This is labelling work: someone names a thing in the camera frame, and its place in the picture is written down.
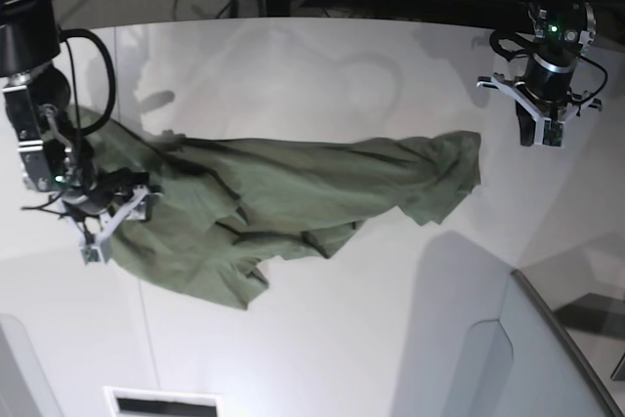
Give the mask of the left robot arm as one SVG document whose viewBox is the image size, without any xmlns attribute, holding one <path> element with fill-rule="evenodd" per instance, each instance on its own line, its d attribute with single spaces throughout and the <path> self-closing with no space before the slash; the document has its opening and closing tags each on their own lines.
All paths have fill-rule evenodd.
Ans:
<svg viewBox="0 0 625 417">
<path fill-rule="evenodd" d="M 567 119 L 594 104 L 593 94 L 573 92 L 571 81 L 595 39 L 595 14 L 586 0 L 527 0 L 527 10 L 534 39 L 517 84 L 523 94 L 516 103 L 520 141 L 561 147 Z"/>
</svg>

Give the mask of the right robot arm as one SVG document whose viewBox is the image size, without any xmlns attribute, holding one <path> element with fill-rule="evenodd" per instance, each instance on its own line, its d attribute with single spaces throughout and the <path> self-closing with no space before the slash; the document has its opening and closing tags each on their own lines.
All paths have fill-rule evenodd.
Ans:
<svg viewBox="0 0 625 417">
<path fill-rule="evenodd" d="M 53 64 L 72 38 L 91 41 L 104 60 L 106 106 L 89 125 L 80 119 L 74 76 L 65 76 Z M 110 119 L 116 98 L 112 59 L 97 35 L 81 28 L 60 29 L 53 0 L 1 0 L 1 77 L 24 184 L 50 196 L 40 211 L 58 202 L 59 214 L 78 222 L 88 217 L 147 219 L 152 195 L 147 174 L 100 169 L 88 141 Z"/>
</svg>

